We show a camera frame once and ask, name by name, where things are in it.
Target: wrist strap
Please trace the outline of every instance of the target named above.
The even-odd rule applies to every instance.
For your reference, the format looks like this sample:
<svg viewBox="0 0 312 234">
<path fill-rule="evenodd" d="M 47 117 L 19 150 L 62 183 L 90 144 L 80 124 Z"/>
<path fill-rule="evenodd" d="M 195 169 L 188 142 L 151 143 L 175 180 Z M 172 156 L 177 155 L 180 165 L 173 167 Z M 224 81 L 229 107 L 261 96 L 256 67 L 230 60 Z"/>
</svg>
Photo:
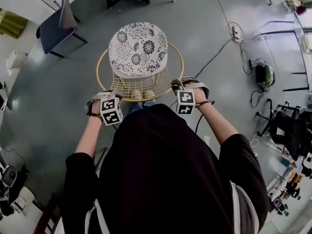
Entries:
<svg viewBox="0 0 312 234">
<path fill-rule="evenodd" d="M 102 119 L 102 116 L 101 115 L 98 115 L 98 114 L 95 114 L 95 113 L 90 113 L 90 114 L 87 114 L 89 117 L 90 116 L 94 116 L 94 117 L 98 117 L 100 118 L 100 120 L 103 122 L 103 119 Z"/>
<path fill-rule="evenodd" d="M 215 103 L 215 101 L 209 99 L 209 100 L 202 101 L 202 102 L 200 102 L 199 104 L 196 104 L 195 106 L 196 106 L 196 107 L 197 107 L 197 106 L 201 106 L 201 105 L 206 104 L 206 103 L 211 103 L 211 105 L 213 105 L 213 104 Z"/>
</svg>

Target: jeans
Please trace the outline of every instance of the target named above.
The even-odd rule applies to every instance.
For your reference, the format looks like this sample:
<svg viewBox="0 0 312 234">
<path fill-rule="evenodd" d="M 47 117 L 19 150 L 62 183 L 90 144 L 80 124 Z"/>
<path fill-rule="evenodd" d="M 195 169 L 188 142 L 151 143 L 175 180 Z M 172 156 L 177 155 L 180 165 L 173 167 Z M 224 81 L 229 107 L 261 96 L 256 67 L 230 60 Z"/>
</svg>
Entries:
<svg viewBox="0 0 312 234">
<path fill-rule="evenodd" d="M 154 101 L 134 102 L 134 103 L 131 105 L 131 107 L 129 108 L 129 111 L 128 111 L 128 113 L 127 113 L 127 116 L 128 116 L 130 113 L 133 113 L 133 112 L 136 111 L 136 110 L 148 108 L 148 107 L 154 106 L 154 105 L 156 105 L 156 104 L 157 104 L 157 103 L 154 102 Z"/>
</svg>

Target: shoe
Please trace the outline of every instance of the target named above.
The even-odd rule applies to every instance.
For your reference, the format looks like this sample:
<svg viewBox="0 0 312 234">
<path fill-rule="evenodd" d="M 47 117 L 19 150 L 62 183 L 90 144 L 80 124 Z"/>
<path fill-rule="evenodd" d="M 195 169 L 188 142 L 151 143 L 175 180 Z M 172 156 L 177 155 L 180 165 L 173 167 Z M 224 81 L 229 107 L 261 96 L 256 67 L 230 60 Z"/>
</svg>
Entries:
<svg viewBox="0 0 312 234">
<path fill-rule="evenodd" d="M 130 94 L 130 98 L 131 98 L 131 99 L 142 99 L 142 93 L 140 92 L 140 90 L 134 90 L 134 91 Z"/>
<path fill-rule="evenodd" d="M 6 104 L 8 103 L 8 98 L 4 100 L 2 107 L 0 108 L 0 110 L 5 111 L 6 108 Z"/>
<path fill-rule="evenodd" d="M 143 97 L 144 97 L 145 99 L 146 99 L 146 98 L 153 98 L 153 97 L 155 97 L 155 93 L 154 93 L 153 91 L 151 91 L 151 90 L 147 90 L 147 91 L 144 92 Z"/>
</svg>

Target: gray floor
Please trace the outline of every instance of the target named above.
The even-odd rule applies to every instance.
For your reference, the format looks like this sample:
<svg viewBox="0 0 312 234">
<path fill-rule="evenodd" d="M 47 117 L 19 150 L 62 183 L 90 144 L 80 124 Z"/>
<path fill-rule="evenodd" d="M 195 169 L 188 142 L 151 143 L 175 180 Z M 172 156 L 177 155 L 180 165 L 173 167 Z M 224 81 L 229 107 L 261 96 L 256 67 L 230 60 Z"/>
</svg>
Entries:
<svg viewBox="0 0 312 234">
<path fill-rule="evenodd" d="M 6 149 L 14 148 L 25 158 L 30 170 L 27 185 L 43 205 L 51 193 L 61 194 L 65 160 L 74 152 L 88 118 L 84 104 L 100 90 L 95 76 L 97 61 L 119 28 L 136 21 L 151 22 L 160 27 L 183 55 L 186 76 L 196 74 L 230 39 L 218 0 L 168 1 L 151 0 L 151 4 L 146 6 L 136 0 L 123 0 L 107 10 L 105 0 L 76 0 L 72 8 L 82 21 L 78 25 L 78 33 L 89 43 L 81 45 L 77 39 L 69 38 L 57 49 L 67 59 L 44 55 L 39 45 L 29 55 L 10 94 L 12 110 L 5 112 L 0 143 Z M 254 30 L 282 28 L 283 25 L 263 27 L 270 20 L 293 19 L 279 0 L 273 0 L 272 6 L 268 6 L 266 0 L 222 2 L 229 21 L 238 22 L 247 35 Z M 275 106 L 285 100 L 292 105 L 304 104 L 306 91 L 282 92 L 281 80 L 285 88 L 306 85 L 305 78 L 290 75 L 290 72 L 304 71 L 295 37 L 278 35 L 268 39 L 268 43 L 281 79 L 276 75 L 276 84 L 267 97 Z M 256 37 L 243 47 L 251 58 L 265 58 L 276 71 L 264 40 Z M 177 68 L 174 58 L 168 61 L 168 66 Z M 109 65 L 101 66 L 100 78 L 104 85 L 109 86 Z M 255 118 L 255 113 L 261 111 L 268 115 L 268 106 L 264 99 L 256 109 L 250 107 L 250 95 L 257 86 L 254 75 L 247 76 L 242 70 L 237 44 L 229 43 L 198 79 L 209 86 L 211 99 L 216 100 L 215 107 L 248 139 L 262 128 L 264 122 Z M 171 105 L 174 99 L 171 93 L 158 102 Z M 199 116 L 196 112 L 187 118 L 191 128 L 195 128 Z M 206 122 L 201 122 L 198 134 L 212 137 L 211 147 L 218 155 L 219 145 Z M 110 146 L 113 135 L 112 127 L 103 126 L 98 149 Z M 259 153 L 264 178 L 269 183 L 275 176 L 276 158 L 262 144 L 264 141 L 262 138 L 254 150 Z M 17 167 L 22 165 L 14 153 L 5 155 Z"/>
</svg>

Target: gold wire stool frame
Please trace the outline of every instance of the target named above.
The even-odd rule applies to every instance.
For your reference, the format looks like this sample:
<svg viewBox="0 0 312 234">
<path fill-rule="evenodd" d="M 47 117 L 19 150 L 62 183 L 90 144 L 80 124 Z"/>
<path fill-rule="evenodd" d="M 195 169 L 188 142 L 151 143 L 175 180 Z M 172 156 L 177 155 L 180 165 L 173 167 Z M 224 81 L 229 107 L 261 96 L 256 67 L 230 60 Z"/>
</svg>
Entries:
<svg viewBox="0 0 312 234">
<path fill-rule="evenodd" d="M 183 71 L 184 71 L 184 62 L 183 62 L 182 55 L 180 54 L 178 49 L 176 47 L 174 47 L 171 43 L 168 42 L 168 45 L 171 46 L 176 51 L 176 53 L 178 54 L 178 56 L 180 58 L 181 72 L 180 72 L 179 78 L 182 78 Z M 99 86 L 101 87 L 101 89 L 104 91 L 106 89 L 102 85 L 102 83 L 98 77 L 98 70 L 99 70 L 99 66 L 101 64 L 103 57 L 107 54 L 107 51 L 108 50 L 106 49 L 97 62 L 97 82 L 98 82 Z M 138 78 L 121 78 L 113 72 L 113 82 L 112 82 L 110 89 L 111 90 L 118 90 L 119 92 L 121 92 L 123 99 L 125 101 L 131 101 L 131 102 L 148 101 L 148 100 L 157 99 L 159 97 L 162 97 L 166 93 L 170 92 L 172 80 L 173 80 L 173 78 L 170 75 L 170 73 L 168 72 L 167 66 L 162 71 L 160 71 L 159 73 L 157 73 L 155 75 L 148 76 L 148 77 L 144 77 L 144 78 L 140 78 L 140 77 L 138 77 Z M 151 90 L 155 93 L 155 96 L 149 97 L 149 98 L 143 97 L 142 99 L 130 98 L 131 93 L 134 90 L 139 90 L 142 93 L 142 96 L 144 96 L 145 91 Z"/>
</svg>

